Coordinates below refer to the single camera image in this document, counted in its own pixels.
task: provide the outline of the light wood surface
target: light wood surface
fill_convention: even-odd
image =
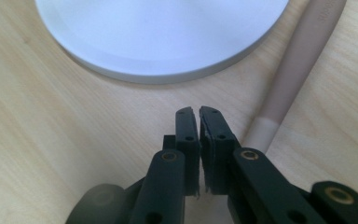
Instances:
[[[63,223],[91,187],[131,185],[185,106],[219,109],[242,141],[307,2],[291,0],[239,63],[153,86],[85,69],[49,35],[34,1],[0,0],[0,223]],[[302,189],[334,180],[358,191],[358,1],[348,1],[267,155]],[[225,198],[203,190],[186,199],[186,223],[230,223]]]

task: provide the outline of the wooden table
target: wooden table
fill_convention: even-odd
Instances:
[[[74,62],[34,1],[0,0],[0,223],[63,223],[91,187],[142,178],[180,108],[219,109],[243,141],[307,2],[290,1],[262,45],[222,72],[140,85]],[[348,1],[267,155],[302,189],[334,180],[358,191],[358,1]],[[200,183],[186,223],[230,223],[226,199]]]

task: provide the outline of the wood grain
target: wood grain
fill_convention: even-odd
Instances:
[[[242,140],[307,2],[290,1],[262,45],[228,69],[150,86],[80,66],[33,1],[0,0],[0,223],[64,223],[89,188],[126,188],[182,107],[221,110]],[[348,1],[267,155],[303,189],[335,180],[358,191],[358,1]],[[186,199],[186,223],[230,223],[225,198]]]

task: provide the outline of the white disc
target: white disc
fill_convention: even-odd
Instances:
[[[35,0],[54,38],[101,74],[187,81],[242,59],[288,0]]]

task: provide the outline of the beige handle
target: beige handle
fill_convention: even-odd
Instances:
[[[333,33],[346,0],[310,0],[283,55],[245,145],[267,151],[287,111]]]

